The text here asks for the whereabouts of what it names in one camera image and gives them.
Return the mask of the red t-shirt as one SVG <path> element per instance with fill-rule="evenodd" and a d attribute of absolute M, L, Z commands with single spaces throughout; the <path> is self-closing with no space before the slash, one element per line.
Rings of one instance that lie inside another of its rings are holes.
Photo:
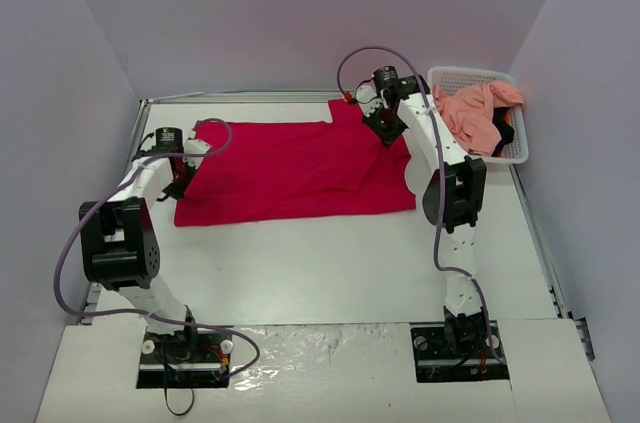
<path fill-rule="evenodd" d="M 229 146 L 202 162 L 176 204 L 175 225 L 415 210 L 405 141 L 385 147 L 362 123 L 359 107 L 340 99 L 327 107 L 328 122 L 202 124 L 198 138 Z"/>

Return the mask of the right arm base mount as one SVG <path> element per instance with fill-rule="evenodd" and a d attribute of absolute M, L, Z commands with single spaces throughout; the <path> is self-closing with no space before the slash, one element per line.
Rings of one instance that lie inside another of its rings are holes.
<path fill-rule="evenodd" d="M 488 336 L 482 324 L 471 323 L 459 345 L 448 336 L 444 322 L 411 323 L 415 377 L 422 384 L 508 381 L 506 356 L 496 321 Z"/>

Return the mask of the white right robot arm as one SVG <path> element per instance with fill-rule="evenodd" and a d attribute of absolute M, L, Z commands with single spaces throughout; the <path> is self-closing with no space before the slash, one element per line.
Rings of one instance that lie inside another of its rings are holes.
<path fill-rule="evenodd" d="M 383 66 L 356 95 L 367 100 L 359 104 L 363 123 L 384 146 L 408 131 L 432 170 L 422 209 L 436 228 L 434 266 L 445 277 L 443 341 L 450 353 L 465 356 L 486 335 L 485 304 L 475 280 L 475 236 L 487 169 L 457 143 L 433 97 L 421 93 L 423 84 Z"/>

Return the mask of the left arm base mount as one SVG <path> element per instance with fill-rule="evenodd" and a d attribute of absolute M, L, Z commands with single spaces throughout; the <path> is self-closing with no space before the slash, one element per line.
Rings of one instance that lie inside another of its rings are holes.
<path fill-rule="evenodd" d="M 227 388 L 233 346 L 228 332 L 188 330 L 170 336 L 146 331 L 139 355 L 136 388 Z"/>

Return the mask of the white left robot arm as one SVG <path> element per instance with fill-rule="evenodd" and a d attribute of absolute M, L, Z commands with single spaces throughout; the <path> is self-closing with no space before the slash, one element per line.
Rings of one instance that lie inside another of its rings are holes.
<path fill-rule="evenodd" d="M 178 300 L 159 275 L 160 248 L 150 209 L 169 198 L 179 200 L 202 162 L 185 158 L 187 152 L 205 154 L 210 145 L 183 137 L 175 127 L 156 129 L 152 146 L 139 149 L 125 176 L 133 183 L 118 191 L 94 213 L 91 202 L 79 208 L 87 222 L 80 230 L 85 276 L 92 283 L 118 293 L 143 312 L 149 338 L 179 361 L 195 358 L 201 336 L 189 322 L 189 307 Z"/>

